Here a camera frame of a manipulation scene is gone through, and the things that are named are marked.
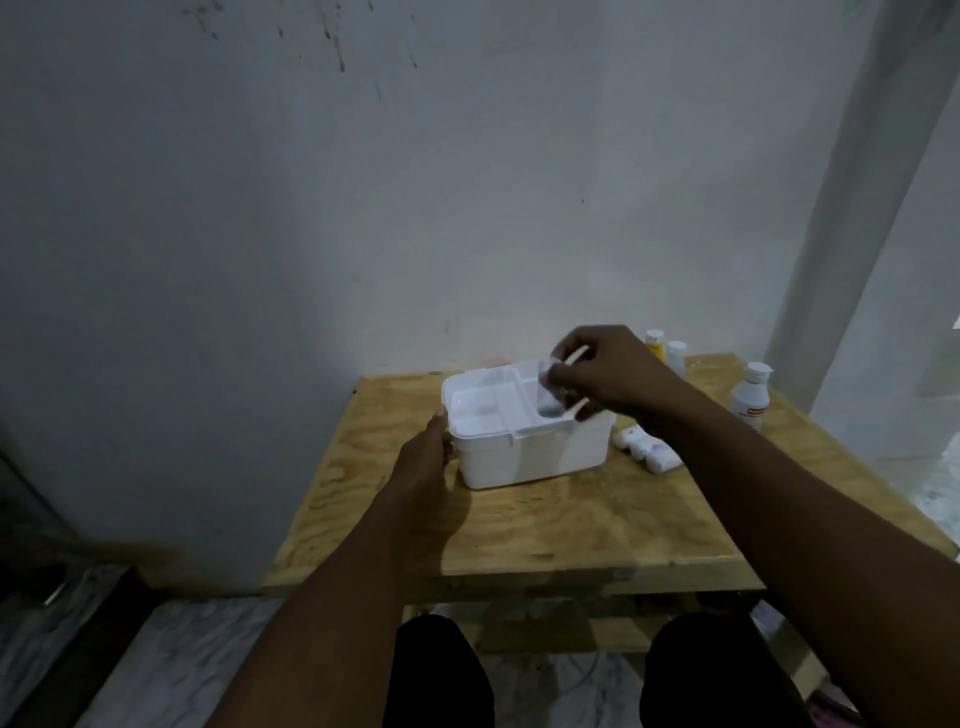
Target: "storage box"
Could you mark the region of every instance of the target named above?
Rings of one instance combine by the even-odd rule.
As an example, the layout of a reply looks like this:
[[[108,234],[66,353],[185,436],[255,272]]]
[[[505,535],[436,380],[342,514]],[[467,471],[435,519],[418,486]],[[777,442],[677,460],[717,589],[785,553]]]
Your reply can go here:
[[[495,488],[593,468],[607,459],[615,420],[584,423],[573,411],[537,414],[537,361],[475,369],[444,381],[442,398],[460,470],[470,488]]]

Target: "bottle cap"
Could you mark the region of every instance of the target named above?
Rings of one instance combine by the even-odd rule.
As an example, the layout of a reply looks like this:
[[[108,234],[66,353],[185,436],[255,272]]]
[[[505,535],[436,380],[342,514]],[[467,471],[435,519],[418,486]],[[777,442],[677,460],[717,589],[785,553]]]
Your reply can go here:
[[[762,361],[752,361],[747,365],[747,373],[743,378],[752,384],[763,384],[772,373],[773,370]]]

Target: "person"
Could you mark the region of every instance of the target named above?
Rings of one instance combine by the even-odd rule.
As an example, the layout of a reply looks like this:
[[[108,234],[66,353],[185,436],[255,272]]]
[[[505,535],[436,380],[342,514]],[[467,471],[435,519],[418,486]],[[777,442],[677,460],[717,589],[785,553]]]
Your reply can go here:
[[[684,460],[776,604],[869,725],[960,724],[960,566],[807,472],[677,377],[622,326],[580,327],[552,384],[636,418]],[[411,524],[443,497],[445,413],[400,450],[356,527],[278,610],[208,728],[493,726],[493,696],[456,625],[400,626]],[[809,726],[744,621],[686,615],[646,657],[646,728]]]

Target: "person's left arm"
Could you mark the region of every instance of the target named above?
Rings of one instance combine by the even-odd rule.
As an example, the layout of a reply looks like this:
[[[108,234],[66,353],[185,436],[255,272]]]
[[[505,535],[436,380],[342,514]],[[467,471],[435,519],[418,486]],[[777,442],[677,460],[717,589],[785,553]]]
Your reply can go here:
[[[367,513],[264,629],[206,728],[379,728],[411,526],[445,491],[445,429],[441,409],[403,446]]]

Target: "plywood tabletop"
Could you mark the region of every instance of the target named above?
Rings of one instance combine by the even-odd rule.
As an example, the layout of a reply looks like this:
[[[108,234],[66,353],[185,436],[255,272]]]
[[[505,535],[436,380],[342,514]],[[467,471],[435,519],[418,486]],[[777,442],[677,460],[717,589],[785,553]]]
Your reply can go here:
[[[691,383],[723,402],[743,363],[733,354],[705,354],[689,357],[687,371]],[[386,482],[400,446],[436,409],[446,376],[358,381],[265,589],[299,584],[347,536]],[[932,521],[776,391],[763,432],[838,490],[955,555]],[[598,468],[533,483],[472,491],[456,461],[446,479],[443,508],[414,534],[411,600],[762,586],[686,468],[652,475],[611,448]]]

